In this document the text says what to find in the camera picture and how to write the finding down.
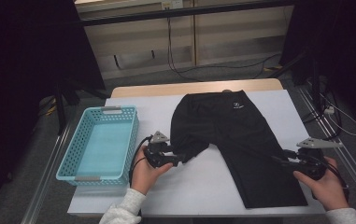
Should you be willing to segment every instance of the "black pants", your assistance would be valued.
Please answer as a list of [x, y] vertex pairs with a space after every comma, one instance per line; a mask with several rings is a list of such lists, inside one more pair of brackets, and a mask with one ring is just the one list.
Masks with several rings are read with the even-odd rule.
[[246, 208], [307, 205], [292, 174], [271, 160], [287, 160], [265, 118], [243, 91], [189, 94], [171, 122], [171, 145], [185, 162], [218, 147]]

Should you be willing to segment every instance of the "hand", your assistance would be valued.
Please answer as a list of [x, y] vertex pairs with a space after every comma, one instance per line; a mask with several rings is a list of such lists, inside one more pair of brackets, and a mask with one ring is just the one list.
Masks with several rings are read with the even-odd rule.
[[162, 167], [153, 168], [148, 163], [148, 160], [146, 160], [143, 152], [146, 148], [147, 146], [142, 146], [137, 152], [137, 156], [135, 158], [136, 167], [134, 168], [131, 185], [131, 189], [135, 189], [144, 195], [148, 193], [157, 181], [158, 177], [167, 172], [173, 166], [173, 163], [168, 163]]
[[[325, 157], [325, 160], [334, 167], [337, 167], [337, 163], [334, 159]], [[323, 178], [318, 181], [313, 180], [298, 171], [294, 171], [293, 175], [311, 188], [315, 197], [317, 197], [318, 201], [322, 203], [327, 211], [349, 207], [340, 180], [330, 170], [327, 169]]]

